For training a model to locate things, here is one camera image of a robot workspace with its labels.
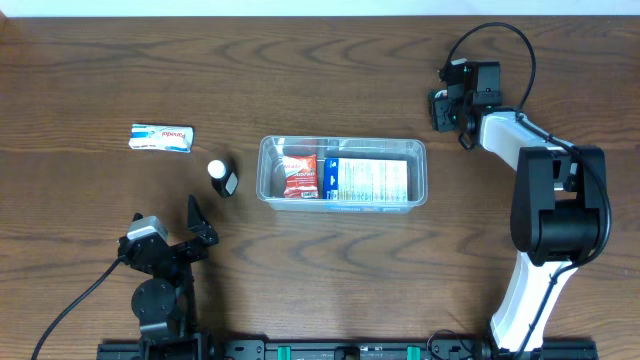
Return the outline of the blue fever patch box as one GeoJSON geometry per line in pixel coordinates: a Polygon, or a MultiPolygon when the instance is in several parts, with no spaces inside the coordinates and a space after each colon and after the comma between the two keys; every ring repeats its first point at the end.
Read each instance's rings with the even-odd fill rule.
{"type": "Polygon", "coordinates": [[[327,158],[324,162],[326,200],[405,202],[408,197],[406,161],[327,158]]]}

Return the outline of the white Panadol box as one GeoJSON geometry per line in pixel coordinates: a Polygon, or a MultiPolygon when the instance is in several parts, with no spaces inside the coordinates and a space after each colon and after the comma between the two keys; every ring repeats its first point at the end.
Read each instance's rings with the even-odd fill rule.
{"type": "Polygon", "coordinates": [[[128,145],[134,150],[190,153],[193,141],[192,127],[133,124],[128,145]]]}

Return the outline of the red Panadol box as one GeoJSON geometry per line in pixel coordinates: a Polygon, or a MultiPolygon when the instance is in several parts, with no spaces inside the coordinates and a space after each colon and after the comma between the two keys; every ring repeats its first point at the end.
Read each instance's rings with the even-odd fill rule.
{"type": "Polygon", "coordinates": [[[293,199],[315,199],[319,196],[317,156],[284,156],[285,171],[283,196],[293,199]]]}

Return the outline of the green square box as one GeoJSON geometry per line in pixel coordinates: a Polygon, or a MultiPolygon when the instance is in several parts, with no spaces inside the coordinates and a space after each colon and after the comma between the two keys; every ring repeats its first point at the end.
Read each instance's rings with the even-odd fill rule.
{"type": "Polygon", "coordinates": [[[448,91],[435,90],[428,94],[429,114],[432,119],[432,126],[438,130],[440,125],[445,123],[444,115],[448,109],[448,91]]]}

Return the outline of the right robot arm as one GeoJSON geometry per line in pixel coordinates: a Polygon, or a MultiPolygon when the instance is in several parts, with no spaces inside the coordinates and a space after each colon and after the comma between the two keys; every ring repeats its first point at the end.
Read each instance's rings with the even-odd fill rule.
{"type": "Polygon", "coordinates": [[[610,230],[604,153],[574,146],[502,104],[496,61],[450,61],[429,95],[438,132],[457,131],[516,172],[510,233],[517,249],[505,297],[489,321],[495,359],[541,357],[543,334],[569,278],[601,251],[610,230]]]}

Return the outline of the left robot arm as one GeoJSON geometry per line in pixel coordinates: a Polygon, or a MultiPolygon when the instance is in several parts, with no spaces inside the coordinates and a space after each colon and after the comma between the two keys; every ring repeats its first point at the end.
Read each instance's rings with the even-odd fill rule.
{"type": "Polygon", "coordinates": [[[118,240],[122,263],[151,276],[135,290],[131,307],[141,339],[153,345],[187,339],[198,329],[192,264],[207,259],[219,238],[194,196],[188,197],[187,228],[194,237],[170,245],[158,217],[137,213],[118,240]]]}

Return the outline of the clear plastic container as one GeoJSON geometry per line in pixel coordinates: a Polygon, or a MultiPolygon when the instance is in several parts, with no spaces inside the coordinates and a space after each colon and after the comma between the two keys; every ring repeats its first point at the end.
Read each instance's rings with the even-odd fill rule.
{"type": "Polygon", "coordinates": [[[404,214],[428,198],[427,153],[417,139],[270,135],[261,141],[256,195],[275,210],[404,214]],[[287,198],[315,161],[318,195],[287,198]]]}

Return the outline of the dark bottle white cap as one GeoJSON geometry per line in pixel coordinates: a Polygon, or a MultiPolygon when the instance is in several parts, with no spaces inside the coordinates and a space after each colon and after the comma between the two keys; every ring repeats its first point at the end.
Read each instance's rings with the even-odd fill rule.
{"type": "Polygon", "coordinates": [[[234,195],[238,186],[238,177],[232,167],[222,160],[212,160],[207,165],[207,172],[211,178],[211,185],[222,197],[234,195]]]}

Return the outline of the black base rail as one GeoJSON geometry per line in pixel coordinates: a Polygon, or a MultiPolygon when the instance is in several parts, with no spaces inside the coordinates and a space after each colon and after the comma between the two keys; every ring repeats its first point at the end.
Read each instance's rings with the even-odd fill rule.
{"type": "Polygon", "coordinates": [[[471,339],[435,338],[425,342],[273,342],[235,340],[206,349],[195,340],[143,348],[134,343],[98,346],[98,360],[219,359],[219,360],[430,360],[430,359],[586,359],[598,360],[592,341],[547,341],[522,354],[492,351],[471,339]]]}

